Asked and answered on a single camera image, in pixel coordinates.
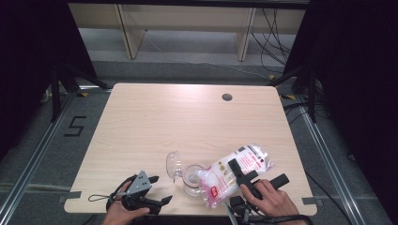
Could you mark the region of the dark curtain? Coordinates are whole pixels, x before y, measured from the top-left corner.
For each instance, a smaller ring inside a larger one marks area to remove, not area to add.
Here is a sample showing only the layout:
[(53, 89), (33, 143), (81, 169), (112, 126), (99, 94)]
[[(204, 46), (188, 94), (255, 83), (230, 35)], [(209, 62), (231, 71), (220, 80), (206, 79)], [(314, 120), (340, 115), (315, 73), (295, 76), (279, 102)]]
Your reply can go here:
[(63, 64), (96, 75), (68, 1), (0, 0), (0, 159)]
[(398, 225), (398, 0), (309, 0), (285, 68), (310, 57), (337, 128)]

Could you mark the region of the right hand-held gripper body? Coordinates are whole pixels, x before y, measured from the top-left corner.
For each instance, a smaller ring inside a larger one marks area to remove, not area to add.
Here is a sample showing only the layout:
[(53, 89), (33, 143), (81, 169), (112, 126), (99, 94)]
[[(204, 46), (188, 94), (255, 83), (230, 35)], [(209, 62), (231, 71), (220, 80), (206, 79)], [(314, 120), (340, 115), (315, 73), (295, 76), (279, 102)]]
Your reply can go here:
[[(253, 179), (256, 178), (257, 175), (258, 173), (256, 171), (245, 174), (247, 180), (245, 186), (249, 189), (249, 191), (255, 198), (262, 200), (262, 194), (254, 187)], [(288, 184), (289, 179), (283, 173), (270, 180), (269, 182), (275, 189), (278, 189)], [(231, 197), (229, 199), (229, 203), (225, 202), (223, 206), (226, 208), (228, 217), (230, 218), (232, 225), (248, 224), (249, 214), (251, 213), (251, 211), (254, 211), (256, 209), (255, 206), (245, 202), (241, 196)]]

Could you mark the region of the person's left hand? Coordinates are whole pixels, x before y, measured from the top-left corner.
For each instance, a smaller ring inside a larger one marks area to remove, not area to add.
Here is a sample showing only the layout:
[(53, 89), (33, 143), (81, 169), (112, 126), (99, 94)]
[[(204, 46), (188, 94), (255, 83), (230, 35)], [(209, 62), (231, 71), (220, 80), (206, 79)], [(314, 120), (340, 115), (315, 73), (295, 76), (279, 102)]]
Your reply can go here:
[(150, 212), (147, 207), (127, 210), (121, 202), (122, 197), (116, 196), (101, 223), (101, 225), (129, 225), (134, 219), (143, 217)]

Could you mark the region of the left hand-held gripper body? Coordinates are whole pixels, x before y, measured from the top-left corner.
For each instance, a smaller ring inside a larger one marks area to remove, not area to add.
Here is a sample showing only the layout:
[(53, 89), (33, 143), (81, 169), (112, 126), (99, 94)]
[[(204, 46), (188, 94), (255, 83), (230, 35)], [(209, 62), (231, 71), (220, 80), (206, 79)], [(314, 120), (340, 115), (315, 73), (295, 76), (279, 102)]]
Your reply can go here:
[(145, 171), (140, 171), (127, 187), (122, 198), (122, 204), (127, 210), (136, 210), (148, 207), (149, 203), (145, 195), (152, 188), (151, 182)]

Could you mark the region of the clear glass jar with lid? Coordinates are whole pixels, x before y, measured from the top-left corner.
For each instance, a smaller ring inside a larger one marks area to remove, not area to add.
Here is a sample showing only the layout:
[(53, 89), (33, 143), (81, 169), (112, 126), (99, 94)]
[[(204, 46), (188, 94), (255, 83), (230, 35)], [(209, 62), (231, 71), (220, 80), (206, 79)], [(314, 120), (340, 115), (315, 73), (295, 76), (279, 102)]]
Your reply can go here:
[(167, 155), (166, 171), (168, 176), (173, 181), (181, 178), (185, 193), (191, 197), (199, 197), (202, 194), (198, 173), (204, 169), (205, 166), (201, 163), (184, 165), (180, 154), (177, 151), (171, 152)]

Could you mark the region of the black metal stand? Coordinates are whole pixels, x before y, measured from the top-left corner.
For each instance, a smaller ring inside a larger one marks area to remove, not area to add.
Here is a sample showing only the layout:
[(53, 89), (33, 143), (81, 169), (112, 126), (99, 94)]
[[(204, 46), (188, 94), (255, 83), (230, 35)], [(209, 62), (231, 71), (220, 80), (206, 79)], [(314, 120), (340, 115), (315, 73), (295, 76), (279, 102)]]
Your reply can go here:
[(271, 81), (268, 86), (274, 86), (284, 83), (285, 81), (295, 77), (296, 80), (292, 86), (292, 91), (294, 94), (301, 95), (304, 91), (307, 91), (307, 109), (308, 114), (313, 123), (316, 122), (315, 119), (315, 93), (316, 93), (316, 85), (315, 85), (315, 74), (314, 70), (311, 66), (304, 64), (302, 66), (298, 66), (286, 73), (284, 75), (274, 81)]
[(86, 73), (77, 67), (74, 67), (67, 63), (58, 62), (54, 64), (51, 71), (51, 89), (52, 89), (52, 103), (53, 103), (53, 117), (54, 122), (61, 113), (61, 100), (59, 86), (63, 85), (68, 93), (76, 93), (80, 90), (80, 86), (76, 82), (75, 78), (83, 78), (90, 83), (95, 84), (101, 89), (111, 89), (111, 86), (105, 82), (100, 81), (96, 74)]

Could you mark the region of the red and white sugar bag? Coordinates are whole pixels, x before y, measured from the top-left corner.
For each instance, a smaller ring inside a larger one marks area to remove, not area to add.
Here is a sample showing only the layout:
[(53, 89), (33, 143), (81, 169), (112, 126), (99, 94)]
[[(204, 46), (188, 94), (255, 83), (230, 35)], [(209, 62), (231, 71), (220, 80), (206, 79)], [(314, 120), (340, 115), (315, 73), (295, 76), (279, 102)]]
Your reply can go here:
[(274, 165), (260, 146), (248, 144), (215, 161), (208, 169), (199, 171), (199, 188), (204, 193), (207, 207), (215, 208), (239, 188), (230, 161), (237, 164), (243, 175), (253, 174), (254, 177), (266, 173)]

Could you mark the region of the person's right hand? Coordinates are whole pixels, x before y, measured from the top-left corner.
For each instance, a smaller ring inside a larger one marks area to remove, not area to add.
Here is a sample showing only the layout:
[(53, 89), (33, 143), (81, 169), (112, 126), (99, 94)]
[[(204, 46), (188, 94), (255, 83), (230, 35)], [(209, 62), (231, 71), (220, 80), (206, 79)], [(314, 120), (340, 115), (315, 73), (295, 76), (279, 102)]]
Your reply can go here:
[(254, 188), (260, 192), (261, 198), (255, 197), (246, 185), (242, 184), (239, 187), (245, 199), (267, 216), (282, 217), (299, 214), (299, 210), (288, 194), (275, 189), (267, 179), (262, 179), (254, 184)]

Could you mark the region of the grey tape strip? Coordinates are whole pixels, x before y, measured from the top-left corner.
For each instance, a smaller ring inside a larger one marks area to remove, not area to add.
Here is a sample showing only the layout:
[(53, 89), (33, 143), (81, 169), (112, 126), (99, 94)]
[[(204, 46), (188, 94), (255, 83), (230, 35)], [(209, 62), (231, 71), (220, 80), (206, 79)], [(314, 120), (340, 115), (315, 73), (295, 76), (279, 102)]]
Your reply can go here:
[(60, 196), (60, 197), (58, 198), (58, 203), (65, 203), (66, 200), (68, 200), (68, 199), (80, 199), (80, 198), (81, 198), (81, 194), (82, 194), (81, 191), (72, 191), (72, 192), (69, 192), (69, 193), (67, 193), (67, 194), (64, 195), (64, 196)]
[(323, 202), (315, 197), (306, 197), (302, 199), (304, 205), (315, 204), (316, 206), (322, 206)]

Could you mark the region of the beige wooden shelf unit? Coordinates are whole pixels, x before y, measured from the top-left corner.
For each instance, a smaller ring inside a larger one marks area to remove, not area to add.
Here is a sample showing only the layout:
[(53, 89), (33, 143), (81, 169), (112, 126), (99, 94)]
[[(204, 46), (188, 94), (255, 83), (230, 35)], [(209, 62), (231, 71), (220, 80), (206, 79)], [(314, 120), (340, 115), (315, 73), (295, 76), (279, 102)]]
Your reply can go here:
[(251, 33), (294, 35), (305, 13), (303, 9), (88, 3), (70, 3), (69, 9), (80, 28), (120, 30), (129, 59), (139, 52), (146, 30), (175, 30), (233, 33), (240, 62), (246, 58)]

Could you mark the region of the metal floor rail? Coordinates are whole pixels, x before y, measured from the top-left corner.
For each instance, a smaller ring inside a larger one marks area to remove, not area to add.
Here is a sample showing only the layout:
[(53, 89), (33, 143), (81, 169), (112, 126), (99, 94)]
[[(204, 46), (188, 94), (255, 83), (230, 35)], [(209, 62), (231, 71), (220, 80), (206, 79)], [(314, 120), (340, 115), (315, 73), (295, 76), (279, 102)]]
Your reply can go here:
[(74, 97), (74, 93), (66, 94), (64, 101), (61, 104), (60, 113), (47, 127), (46, 132), (38, 143), (38, 146), (35, 148), (32, 157), (29, 158), (26, 166), (24, 167), (22, 174), (12, 186), (7, 198), (0, 207), (0, 225), (8, 225), (8, 222), (12, 218), (13, 213), (21, 201), (28, 184), (36, 173), (36, 170), (38, 169), (39, 164), (49, 149), (57, 130), (62, 124), (66, 110), (68, 109), (70, 103), (74, 100)]
[(301, 106), (300, 111), (303, 113), (304, 121), (309, 129), (317, 150), (326, 166), (330, 179), (340, 197), (346, 215), (352, 225), (366, 225), (365, 219), (359, 209), (357, 201), (355, 200), (350, 188), (345, 182), (341, 171), (339, 170), (316, 122), (310, 116), (308, 107)]

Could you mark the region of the black top frame bar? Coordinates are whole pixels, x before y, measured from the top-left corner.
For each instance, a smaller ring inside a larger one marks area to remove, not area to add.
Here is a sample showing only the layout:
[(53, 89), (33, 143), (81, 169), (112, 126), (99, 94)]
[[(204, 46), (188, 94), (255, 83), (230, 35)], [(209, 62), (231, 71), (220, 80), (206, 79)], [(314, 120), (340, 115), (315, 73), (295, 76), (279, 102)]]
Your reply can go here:
[(69, 3), (305, 9), (311, 0), (67, 0)]

